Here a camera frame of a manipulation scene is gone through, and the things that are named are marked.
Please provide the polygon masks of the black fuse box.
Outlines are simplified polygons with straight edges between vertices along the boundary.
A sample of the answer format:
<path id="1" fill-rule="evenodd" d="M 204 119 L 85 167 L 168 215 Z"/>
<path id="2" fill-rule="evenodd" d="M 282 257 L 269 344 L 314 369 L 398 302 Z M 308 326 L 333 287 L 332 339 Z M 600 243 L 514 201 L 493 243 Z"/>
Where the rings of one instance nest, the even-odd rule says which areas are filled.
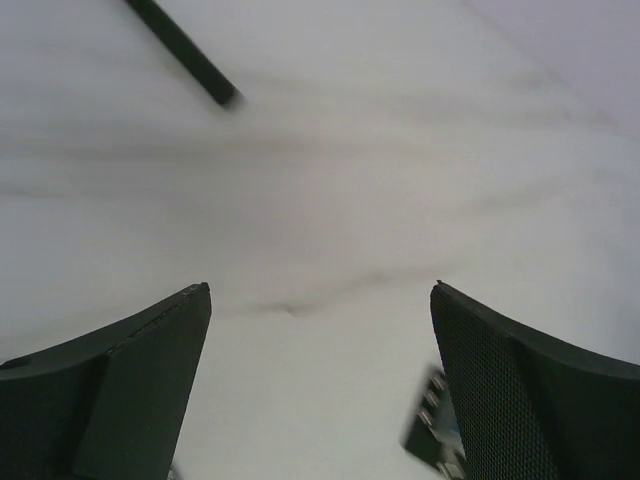
<path id="1" fill-rule="evenodd" d="M 430 366 L 418 390 L 404 450 L 443 479 L 467 479 L 467 462 L 444 371 Z"/>

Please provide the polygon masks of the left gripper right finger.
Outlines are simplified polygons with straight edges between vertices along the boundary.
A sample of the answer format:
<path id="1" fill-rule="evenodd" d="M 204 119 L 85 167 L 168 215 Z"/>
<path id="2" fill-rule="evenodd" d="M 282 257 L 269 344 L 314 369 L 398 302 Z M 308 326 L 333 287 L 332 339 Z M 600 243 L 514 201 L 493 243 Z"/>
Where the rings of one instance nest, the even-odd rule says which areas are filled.
<path id="1" fill-rule="evenodd" d="M 639 368 L 443 282 L 430 311 L 472 479 L 639 477 Z"/>

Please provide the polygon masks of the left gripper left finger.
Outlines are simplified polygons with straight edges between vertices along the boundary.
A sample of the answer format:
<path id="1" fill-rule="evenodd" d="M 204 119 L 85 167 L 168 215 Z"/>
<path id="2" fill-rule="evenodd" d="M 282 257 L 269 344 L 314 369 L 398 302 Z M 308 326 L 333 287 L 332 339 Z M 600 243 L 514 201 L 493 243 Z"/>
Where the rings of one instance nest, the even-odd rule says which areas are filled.
<path id="1" fill-rule="evenodd" d="M 194 284 L 2 363 L 2 478 L 168 478 L 210 318 Z"/>

